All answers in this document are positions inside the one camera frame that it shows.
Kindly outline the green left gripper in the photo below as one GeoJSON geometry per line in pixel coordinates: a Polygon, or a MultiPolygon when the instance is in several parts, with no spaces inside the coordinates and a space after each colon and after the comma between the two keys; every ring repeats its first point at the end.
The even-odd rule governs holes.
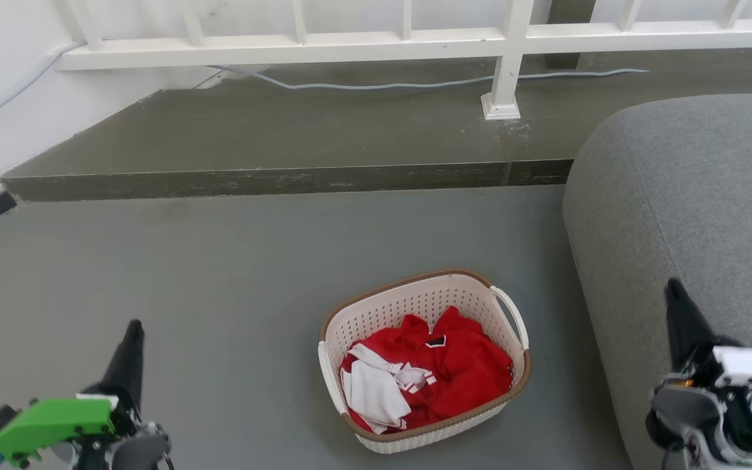
{"type": "Polygon", "coordinates": [[[129,321],[102,379],[72,398],[36,399],[29,408],[0,408],[0,466],[30,468],[40,451],[72,447],[71,469],[148,469],[149,451],[141,443],[144,329],[129,321]]]}

